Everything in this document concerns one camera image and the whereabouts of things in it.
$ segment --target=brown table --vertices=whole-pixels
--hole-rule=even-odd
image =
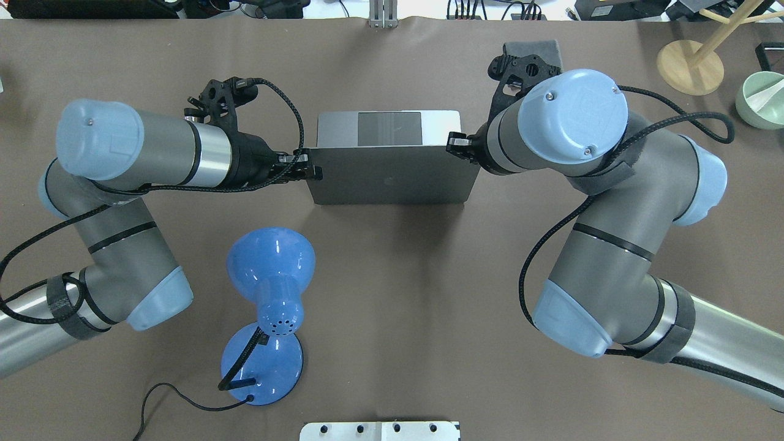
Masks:
[[[719,49],[726,78],[707,97],[670,89],[654,69],[667,42],[705,40],[715,24],[365,21],[60,21],[0,24],[0,250],[55,224],[36,195],[71,100],[117,100],[181,115],[211,78],[263,76],[302,112],[314,145],[322,111],[456,109],[465,130],[486,117],[488,62],[506,41],[556,38],[566,68],[664,93],[687,110],[728,112],[758,70],[754,47],[784,41],[781,24],[741,27]],[[670,110],[646,97],[649,119]],[[241,108],[240,128],[291,150],[296,126],[272,93]],[[727,164],[724,201],[674,228],[652,273],[784,332],[784,133],[738,122],[737,141],[677,127]],[[304,183],[247,195],[146,197],[194,288],[182,314],[143,333],[116,326],[0,381],[0,439],[130,439],[141,399],[171,381],[206,405],[219,392],[223,346],[254,320],[223,262],[256,228],[301,231],[318,265],[299,332],[303,376],[272,406],[207,414],[156,392],[145,439],[296,440],[310,421],[448,419],[464,439],[781,439],[784,416],[674,366],[585,359],[531,328],[517,303],[521,262],[540,235],[583,200],[555,172],[482,172],[464,206],[315,206]],[[565,238],[530,272],[539,291]],[[3,293],[90,263],[73,229],[17,258]]]

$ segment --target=white floor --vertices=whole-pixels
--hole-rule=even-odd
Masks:
[[[455,13],[455,4],[459,4],[459,0],[452,0],[452,7],[451,11],[452,14]],[[547,17],[548,20],[570,20],[569,17],[566,15],[566,9],[572,7],[575,4],[574,0],[540,0],[537,2],[541,7],[544,15]],[[367,18],[370,5],[368,0],[343,0],[343,4],[346,5],[346,9],[348,10],[351,16],[356,17],[363,17]],[[237,7],[239,4],[236,2],[232,2],[230,9]],[[430,18],[445,18],[446,17],[446,0],[397,0],[397,18],[403,19],[408,16],[426,16]],[[497,2],[496,0],[485,0],[485,6],[487,7],[488,19],[490,20],[500,20],[501,16],[503,15],[504,9],[508,6],[505,2]],[[520,6],[516,5],[513,6],[510,10],[511,13],[519,13]],[[778,3],[774,3],[773,5],[774,10],[782,10],[782,6]],[[305,18],[340,18],[345,17],[345,13],[343,12],[343,8],[340,6],[338,0],[311,0],[310,5],[306,7],[304,10]],[[240,11],[234,11],[233,13],[224,13],[220,14],[218,17],[222,16],[229,16],[233,14],[239,14]],[[481,6],[477,8],[477,14],[481,14]],[[8,14],[8,11],[0,7],[0,19],[3,18],[11,18]],[[654,17],[652,19],[646,19],[650,21],[667,21],[666,14],[662,14],[661,17]],[[771,21],[774,23],[781,23],[780,19],[773,19],[773,20],[766,20]]]

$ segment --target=wooden stand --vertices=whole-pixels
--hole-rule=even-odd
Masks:
[[[664,46],[656,57],[656,67],[664,81],[688,95],[707,95],[718,89],[724,79],[724,65],[714,50],[741,24],[784,16],[784,12],[778,12],[749,17],[761,3],[762,0],[746,0],[729,18],[705,9],[699,11],[722,25],[705,44],[678,40]]]

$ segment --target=lamp base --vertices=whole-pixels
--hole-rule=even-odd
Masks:
[[[226,344],[220,360],[221,376],[226,375],[237,361],[237,357],[248,344],[254,331],[256,331],[256,324],[251,323],[237,331]],[[253,401],[248,403],[253,406],[272,404],[294,389],[302,373],[302,367],[302,345],[295,334],[270,337],[266,345],[256,345],[248,361],[232,379],[236,381],[255,378],[256,383],[231,389],[229,393],[240,401],[248,395],[253,395]]]
[[[700,47],[700,42],[678,40],[659,51],[656,67],[664,81],[675,90],[687,95],[707,95],[718,89],[724,80],[724,65],[715,52],[697,66],[689,67],[688,61],[694,58]]]

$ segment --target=round wooden base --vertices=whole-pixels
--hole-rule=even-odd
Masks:
[[[689,67],[688,61],[702,47],[692,40],[678,40],[664,46],[656,57],[656,67],[664,81],[679,92],[688,95],[707,95],[718,89],[724,79],[724,65],[715,52],[711,52],[697,66]]]

